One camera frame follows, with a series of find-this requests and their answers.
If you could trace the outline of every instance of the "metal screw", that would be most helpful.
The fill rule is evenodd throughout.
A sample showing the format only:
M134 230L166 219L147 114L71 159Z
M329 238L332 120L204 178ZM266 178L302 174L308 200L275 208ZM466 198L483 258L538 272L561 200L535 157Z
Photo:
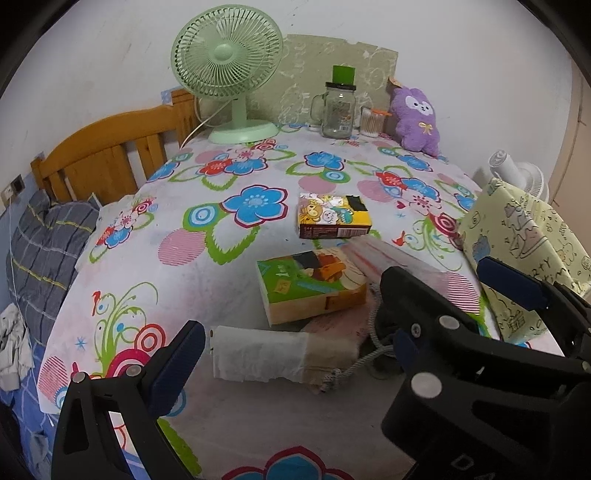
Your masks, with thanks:
M417 373L410 381L410 386L422 398L435 398L443 389L441 380L429 372Z
M418 323L413 323L410 327L410 333L413 334L413 337L419 338L421 336L421 326Z
M86 374L84 372L75 373L72 377L72 381L74 383L80 383L86 378Z
M460 322L457 321L454 317L450 317L449 315L441 315L439 317L439 324L448 329L448 330L458 330L460 327Z
M141 365L130 365L125 373L128 377L137 377L142 372Z

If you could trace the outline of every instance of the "yellow paper bag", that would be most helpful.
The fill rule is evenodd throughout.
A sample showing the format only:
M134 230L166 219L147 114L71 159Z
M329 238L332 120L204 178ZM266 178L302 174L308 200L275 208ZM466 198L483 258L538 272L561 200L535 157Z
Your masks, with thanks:
M488 256L581 296L591 287L591 260L556 210L499 179L492 179L480 194L459 233L474 269ZM526 342L545 332L536 312L483 287L506 341Z

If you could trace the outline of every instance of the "small box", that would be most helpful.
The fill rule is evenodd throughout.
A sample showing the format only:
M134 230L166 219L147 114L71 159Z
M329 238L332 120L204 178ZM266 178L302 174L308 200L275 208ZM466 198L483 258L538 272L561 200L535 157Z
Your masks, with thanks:
M360 197L300 193L300 238L351 238L371 230L369 212Z
M340 248L256 263L269 325L365 303L367 279Z

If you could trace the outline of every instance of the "green electric fan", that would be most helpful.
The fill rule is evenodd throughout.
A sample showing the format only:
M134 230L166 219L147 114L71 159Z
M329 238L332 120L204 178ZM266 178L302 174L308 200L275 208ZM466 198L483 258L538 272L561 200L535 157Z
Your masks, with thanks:
M177 80L197 97L232 101L232 120L213 129L212 143L255 142L278 134L273 123L246 118L246 94L273 75L282 51L277 24L243 5L207 10L180 31L171 54Z

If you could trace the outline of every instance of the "black lid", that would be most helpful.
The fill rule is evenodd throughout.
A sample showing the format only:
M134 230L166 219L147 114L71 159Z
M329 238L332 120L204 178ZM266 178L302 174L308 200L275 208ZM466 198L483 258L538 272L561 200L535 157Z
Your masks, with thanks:
M326 82L326 86L329 88L338 88L341 90L351 90L351 91L355 91L357 90L357 87L355 85L347 85L346 83L332 83L332 82Z

